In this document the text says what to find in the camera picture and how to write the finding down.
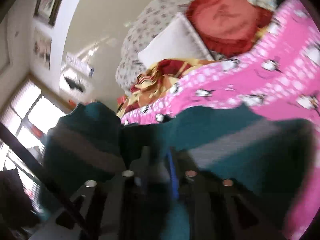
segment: framed picture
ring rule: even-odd
[[[51,37],[48,37],[40,30],[35,29],[33,38],[33,54],[35,60],[48,70],[50,70],[51,41]]]
[[[38,0],[35,16],[41,21],[54,26],[62,0]]]

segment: pink blanket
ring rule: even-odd
[[[192,106],[228,109],[242,102],[270,120],[314,123],[316,160],[287,213],[284,235],[298,240],[320,207],[320,33],[299,0],[287,0],[268,33],[245,54],[191,71],[152,105],[122,117],[123,123],[157,123]]]

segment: window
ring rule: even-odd
[[[0,117],[0,121],[41,163],[47,132],[66,114],[31,80],[27,80]],[[40,183],[20,158],[0,142],[0,171],[18,169],[25,192],[37,207]]]

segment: painting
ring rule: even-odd
[[[35,29],[33,54],[35,60],[48,70],[50,70],[51,41],[51,37],[48,37],[40,30]]]
[[[38,0],[35,16],[52,27],[55,24],[59,7],[62,0]]]

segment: pillow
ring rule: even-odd
[[[138,53],[138,59],[147,67],[166,58],[213,60],[200,36],[182,13],[177,13],[170,24]]]

